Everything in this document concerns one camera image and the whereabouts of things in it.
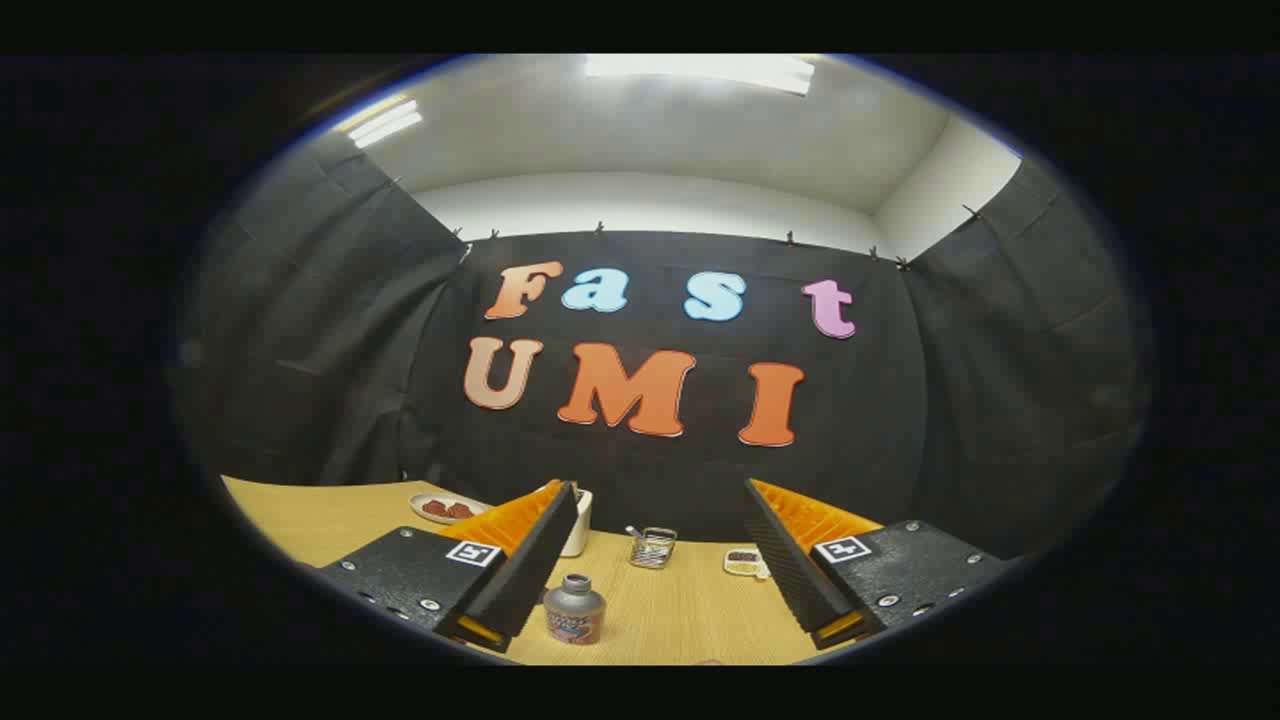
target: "black curtain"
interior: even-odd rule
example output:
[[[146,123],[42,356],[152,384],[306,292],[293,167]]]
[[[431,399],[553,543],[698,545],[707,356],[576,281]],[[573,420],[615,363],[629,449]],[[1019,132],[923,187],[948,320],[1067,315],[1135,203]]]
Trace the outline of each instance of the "black curtain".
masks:
[[[343,137],[273,167],[210,229],[179,323],[174,387],[193,450],[216,471],[280,484],[426,479],[499,503],[550,478],[596,493],[594,525],[744,538],[744,478],[879,520],[919,518],[1002,556],[1042,548],[1120,477],[1151,378],[1135,295],[1085,210],[1032,161],[909,272],[773,240],[582,232],[472,243]],[[515,319],[485,320],[500,272],[558,260]],[[573,277],[628,274],[616,313],[570,310]],[[689,278],[746,281],[730,322],[685,315]],[[847,340],[823,336],[800,288],[852,295]],[[521,401],[462,393],[468,342],[544,343]],[[556,416],[579,342],[634,373],[692,355],[680,419],[659,438]],[[758,361],[804,370],[788,447],[746,446]]]
[[[173,386],[197,459],[264,483],[399,480],[419,334],[462,254],[344,136],[285,154],[191,273]]]
[[[1051,546],[1120,479],[1155,378],[1133,274],[1024,160],[904,273],[929,423],[915,514],[1004,556]]]

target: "ceiling light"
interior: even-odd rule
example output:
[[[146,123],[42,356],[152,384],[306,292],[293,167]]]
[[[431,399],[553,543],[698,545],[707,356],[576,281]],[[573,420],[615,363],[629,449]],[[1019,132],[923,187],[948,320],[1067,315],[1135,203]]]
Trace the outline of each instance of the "ceiling light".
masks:
[[[813,65],[791,55],[612,55],[591,54],[588,77],[682,76],[756,85],[796,95],[809,92]]]
[[[365,108],[364,110],[361,110],[361,111],[356,113],[355,115],[348,117],[346,120],[338,123],[337,126],[334,126],[333,129],[339,131],[339,132],[347,132],[351,128],[358,126],[360,123],[367,120],[369,118],[372,118],[378,113],[381,113],[387,108],[390,108],[392,105],[394,105],[397,102],[403,102],[404,100],[406,100],[404,95],[392,95],[390,97],[379,100],[378,102],[374,102],[372,105]]]
[[[380,128],[383,128],[385,126],[389,126],[389,124],[394,123],[396,120],[399,120],[401,118],[403,118],[406,115],[412,114],[415,110],[417,110],[417,100],[410,100],[408,102],[404,102],[402,105],[397,105],[397,106],[392,108],[390,110],[387,110],[381,115],[378,115],[376,118],[365,122],[358,128],[351,131],[347,135],[352,140],[360,140],[360,138],[362,138],[362,137],[365,137],[367,135],[372,135],[374,132],[379,131]]]
[[[369,147],[370,145],[378,142],[379,140],[383,140],[384,137],[394,132],[399,132],[420,122],[422,122],[422,115],[417,113],[410,113],[407,115],[401,115],[390,122],[379,123],[379,126],[372,132],[369,132],[360,137],[352,136],[352,140],[356,141],[356,147]]]

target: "blue letter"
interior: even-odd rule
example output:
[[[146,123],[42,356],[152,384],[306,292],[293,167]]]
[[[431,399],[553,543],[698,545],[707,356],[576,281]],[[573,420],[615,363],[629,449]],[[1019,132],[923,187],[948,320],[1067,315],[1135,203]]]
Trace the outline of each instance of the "blue letter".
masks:
[[[685,301],[685,314],[695,320],[732,320],[742,311],[746,281],[730,273],[698,273],[689,278],[689,295],[698,300]]]
[[[622,291],[627,288],[627,274],[622,270],[609,268],[586,270],[579,273],[573,282],[577,284],[564,291],[564,296],[561,299],[570,310],[593,309],[600,313],[613,313],[627,304],[627,299],[622,297]]]

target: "wooden table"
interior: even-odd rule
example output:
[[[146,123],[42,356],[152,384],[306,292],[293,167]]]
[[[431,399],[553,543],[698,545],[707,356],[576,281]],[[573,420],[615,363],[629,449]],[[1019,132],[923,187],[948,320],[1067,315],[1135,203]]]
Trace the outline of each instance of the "wooden table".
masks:
[[[445,525],[415,514],[408,498],[424,492],[457,495],[424,482],[296,487],[223,480],[268,538],[314,566],[334,562],[402,525],[438,532]],[[785,665],[849,646],[814,650],[772,578],[723,570],[724,552],[735,547],[754,544],[680,541],[667,568],[650,570],[627,562],[630,536],[591,530],[582,555],[562,557],[547,583],[557,587],[570,573],[591,578],[593,589],[608,602],[600,642],[570,646],[553,639],[538,605],[502,657],[525,665],[695,665],[707,660]]]

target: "can label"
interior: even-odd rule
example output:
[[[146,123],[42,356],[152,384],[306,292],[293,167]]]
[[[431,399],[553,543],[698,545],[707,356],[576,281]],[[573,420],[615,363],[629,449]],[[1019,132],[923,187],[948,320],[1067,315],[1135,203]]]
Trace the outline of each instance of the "can label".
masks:
[[[552,637],[568,644],[591,644],[600,639],[604,615],[562,615],[547,610],[547,629]]]

